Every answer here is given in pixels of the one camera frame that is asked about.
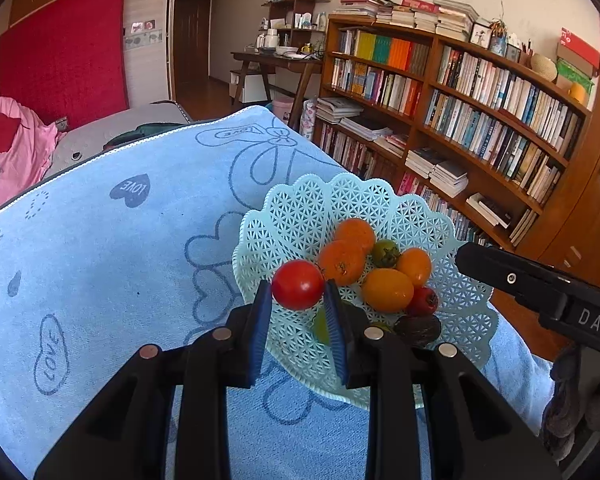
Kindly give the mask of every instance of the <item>pink blanket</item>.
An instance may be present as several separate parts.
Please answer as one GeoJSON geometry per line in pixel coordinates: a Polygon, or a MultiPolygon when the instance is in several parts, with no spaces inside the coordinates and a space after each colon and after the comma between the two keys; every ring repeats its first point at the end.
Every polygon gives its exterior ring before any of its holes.
{"type": "Polygon", "coordinates": [[[0,112],[22,120],[11,149],[0,153],[1,206],[42,179],[64,134],[55,124],[45,126],[32,110],[10,97],[0,97],[0,112]]]}

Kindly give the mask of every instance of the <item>red tomato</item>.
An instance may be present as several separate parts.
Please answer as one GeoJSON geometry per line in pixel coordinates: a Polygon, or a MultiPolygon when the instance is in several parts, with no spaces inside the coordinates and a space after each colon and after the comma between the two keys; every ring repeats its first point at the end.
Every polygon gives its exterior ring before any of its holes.
{"type": "Polygon", "coordinates": [[[280,266],[271,280],[271,293],[289,310],[306,310],[322,297],[324,278],[320,269],[306,260],[291,260],[280,266]]]}
{"type": "Polygon", "coordinates": [[[409,316],[430,316],[438,309],[438,295],[428,286],[413,291],[413,299],[406,311],[409,316]]]}

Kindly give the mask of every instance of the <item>red headboard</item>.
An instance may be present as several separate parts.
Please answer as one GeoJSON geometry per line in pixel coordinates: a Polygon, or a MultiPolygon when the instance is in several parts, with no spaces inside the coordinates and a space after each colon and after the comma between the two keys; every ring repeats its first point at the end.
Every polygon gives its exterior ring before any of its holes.
{"type": "Polygon", "coordinates": [[[70,129],[128,109],[123,0],[56,0],[0,37],[0,95],[70,129]]]}

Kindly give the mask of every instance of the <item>shelf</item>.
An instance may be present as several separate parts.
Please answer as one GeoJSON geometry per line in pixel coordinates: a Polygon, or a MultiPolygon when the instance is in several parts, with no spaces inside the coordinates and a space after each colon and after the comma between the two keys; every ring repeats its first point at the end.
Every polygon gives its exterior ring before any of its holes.
{"type": "Polygon", "coordinates": [[[399,74],[410,79],[415,79],[416,81],[424,81],[424,78],[422,76],[415,75],[414,73],[407,72],[406,70],[400,70],[399,68],[394,68],[392,66],[388,66],[382,63],[376,63],[375,61],[369,61],[368,59],[363,59],[361,57],[350,56],[349,54],[342,54],[340,52],[329,52],[329,56],[339,57],[341,59],[350,59],[356,63],[363,63],[369,66],[374,66],[376,68],[381,68],[382,70],[387,70],[387,72],[399,74]]]}
{"type": "Polygon", "coordinates": [[[483,111],[484,113],[490,115],[494,119],[499,120],[501,123],[506,124],[510,128],[513,128],[517,133],[519,133],[523,137],[526,137],[532,143],[538,146],[541,150],[543,150],[547,155],[549,155],[549,157],[551,157],[562,167],[566,168],[569,164],[569,161],[566,158],[564,158],[560,153],[555,151],[555,148],[552,145],[546,142],[546,140],[541,139],[538,136],[538,134],[535,133],[535,131],[526,126],[526,124],[519,121],[516,116],[513,116],[506,112],[506,110],[504,112],[500,110],[495,110],[494,108],[488,107],[487,105],[482,104],[481,102],[476,101],[475,99],[464,95],[459,91],[454,90],[453,88],[441,85],[437,82],[431,83],[431,86],[433,86],[433,88],[437,88],[445,94],[451,95],[460,99],[461,101],[464,101],[467,104],[470,104],[474,108],[478,108],[478,110],[483,111]]]}
{"type": "MultiPolygon", "coordinates": [[[[266,32],[268,28],[259,28],[259,32],[266,32]]],[[[296,27],[279,27],[274,30],[281,30],[282,32],[317,32],[318,34],[326,34],[326,30],[318,30],[316,28],[296,28],[296,27]]]]}
{"type": "Polygon", "coordinates": [[[464,157],[474,166],[477,166],[478,168],[483,170],[491,178],[493,178],[494,180],[501,183],[504,187],[506,187],[510,192],[513,193],[513,195],[522,200],[522,202],[527,204],[533,211],[535,211],[538,214],[542,214],[542,206],[538,202],[536,202],[536,200],[534,200],[528,194],[526,194],[524,190],[520,189],[520,186],[514,184],[503,174],[495,171],[488,162],[482,160],[480,157],[475,155],[475,153],[470,152],[461,144],[458,144],[457,142],[451,139],[447,139],[442,134],[439,134],[434,130],[427,128],[426,126],[417,126],[417,128],[419,131],[423,132],[424,134],[427,134],[429,137],[435,139],[437,142],[448,146],[450,149],[464,157]]]}
{"type": "Polygon", "coordinates": [[[403,123],[413,124],[412,118],[410,118],[407,114],[403,114],[403,113],[399,112],[395,108],[390,108],[388,106],[382,106],[382,105],[378,105],[376,103],[372,103],[371,101],[367,101],[365,98],[359,96],[358,94],[353,94],[352,92],[347,92],[345,90],[341,90],[340,88],[336,88],[335,86],[323,84],[322,88],[324,88],[325,90],[328,90],[329,92],[333,92],[334,94],[339,94],[344,97],[348,97],[349,99],[351,99],[353,101],[357,101],[365,106],[368,106],[369,108],[373,108],[373,110],[380,110],[381,112],[383,112],[395,119],[398,119],[398,120],[402,121],[403,123]]]}
{"type": "Polygon", "coordinates": [[[373,27],[378,28],[380,30],[387,30],[389,32],[401,32],[403,34],[411,34],[413,36],[427,38],[428,40],[432,40],[436,36],[439,38],[444,38],[444,36],[440,36],[439,34],[435,34],[433,32],[427,32],[426,30],[419,30],[417,28],[412,27],[401,27],[400,25],[391,25],[390,23],[379,23],[376,22],[376,20],[374,20],[373,18],[368,18],[366,16],[347,16],[346,14],[330,14],[329,20],[330,22],[334,23],[345,23],[347,25],[359,25],[360,27],[373,27]]]}
{"type": "Polygon", "coordinates": [[[440,35],[438,35],[438,38],[441,43],[459,48],[468,52],[469,54],[473,54],[476,57],[481,57],[483,59],[486,59],[487,61],[491,61],[494,65],[497,65],[500,68],[505,68],[506,70],[511,70],[512,72],[515,72],[517,75],[523,77],[524,79],[527,79],[534,86],[539,87],[542,91],[546,92],[551,97],[554,97],[562,101],[563,103],[569,105],[571,108],[574,108],[574,110],[576,110],[580,115],[584,117],[587,117],[591,114],[587,107],[577,102],[576,99],[568,95],[567,92],[563,91],[561,88],[558,88],[552,82],[540,77],[530,68],[520,65],[520,63],[516,63],[515,61],[506,59],[505,57],[498,56],[497,54],[494,54],[493,52],[490,52],[489,50],[486,50],[481,46],[478,46],[473,43],[458,41],[454,40],[453,38],[448,38],[446,36],[440,35]]]}
{"type": "Polygon", "coordinates": [[[272,5],[277,5],[280,7],[286,7],[286,6],[292,7],[295,2],[302,2],[302,1],[315,2],[316,4],[326,4],[326,3],[329,3],[331,0],[278,0],[276,2],[264,2],[262,4],[262,6],[270,7],[272,5]]]}
{"type": "Polygon", "coordinates": [[[505,231],[505,229],[501,225],[492,226],[484,219],[484,217],[480,213],[478,213],[473,207],[468,205],[466,199],[469,197],[469,195],[471,195],[471,193],[468,193],[466,190],[464,190],[455,197],[451,198],[439,187],[434,186],[428,178],[424,179],[423,176],[419,175],[417,172],[413,171],[407,166],[405,166],[404,169],[409,173],[413,173],[417,178],[423,181],[425,186],[429,187],[433,192],[437,193],[438,195],[440,195],[441,198],[444,198],[447,202],[449,202],[449,205],[451,205],[454,209],[457,209],[471,222],[476,224],[494,242],[496,242],[498,245],[500,245],[510,253],[514,252],[513,245],[511,243],[511,240],[509,239],[509,234],[505,231]]]}
{"type": "Polygon", "coordinates": [[[330,22],[343,23],[345,25],[359,25],[360,27],[373,27],[392,32],[403,32],[411,34],[413,36],[419,36],[421,38],[427,39],[438,38],[438,41],[440,43],[464,50],[469,54],[473,54],[474,56],[481,57],[483,59],[486,59],[487,61],[491,61],[493,64],[501,68],[505,68],[507,70],[515,72],[517,75],[533,83],[534,86],[539,87],[542,91],[574,108],[574,110],[576,110],[580,115],[584,117],[591,115],[591,111],[587,109],[587,107],[583,106],[581,103],[579,103],[569,94],[567,94],[567,92],[565,92],[561,88],[558,88],[552,82],[547,81],[546,79],[539,76],[530,68],[520,65],[520,63],[517,63],[515,61],[506,59],[505,57],[498,56],[497,54],[494,54],[493,52],[490,52],[489,50],[486,50],[485,48],[476,44],[454,40],[453,38],[448,38],[440,34],[433,34],[432,32],[427,32],[426,30],[417,30],[416,28],[400,27],[398,25],[389,25],[387,23],[378,23],[372,18],[367,18],[366,16],[344,16],[338,14],[330,14],[329,20],[330,22]]]}
{"type": "Polygon", "coordinates": [[[342,132],[346,136],[351,137],[352,139],[356,140],[360,144],[364,144],[370,150],[372,150],[373,152],[376,152],[378,155],[384,157],[388,161],[391,161],[399,168],[401,168],[404,165],[401,156],[398,156],[395,153],[390,152],[388,149],[380,146],[380,144],[376,144],[372,140],[365,139],[364,137],[359,136],[356,132],[352,132],[351,130],[345,128],[344,126],[341,126],[340,124],[331,124],[331,123],[325,123],[325,124],[328,124],[334,130],[342,132]]]}

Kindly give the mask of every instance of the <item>light blue basket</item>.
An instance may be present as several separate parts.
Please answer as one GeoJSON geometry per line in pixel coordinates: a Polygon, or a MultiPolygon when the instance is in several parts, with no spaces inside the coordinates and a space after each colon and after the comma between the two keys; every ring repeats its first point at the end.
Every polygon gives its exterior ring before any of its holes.
{"type": "MultiPolygon", "coordinates": [[[[252,210],[244,216],[234,251],[234,275],[244,301],[251,303],[260,280],[271,280],[284,262],[296,258],[315,261],[320,248],[331,241],[336,225],[352,217],[365,219],[378,239],[394,240],[401,251],[416,246],[429,253],[433,272],[427,286],[440,298],[436,315],[442,322],[442,335],[433,344],[451,342],[482,367],[491,355],[489,341],[498,325],[497,314],[487,306],[493,289],[458,271],[454,257],[464,242],[454,238],[451,220],[432,212],[419,196],[396,196],[384,180],[363,181],[341,173],[325,183],[308,174],[292,186],[271,188],[262,211],[252,210]]],[[[371,269],[367,262],[363,278],[371,269]]],[[[363,307],[371,320],[392,324],[400,317],[366,306],[358,283],[341,287],[340,295],[363,307]]],[[[330,349],[312,333],[318,306],[298,312],[274,302],[267,350],[312,390],[368,409],[368,388],[344,388],[335,373],[330,349]]],[[[414,393],[421,406],[419,389],[414,393]]]]}

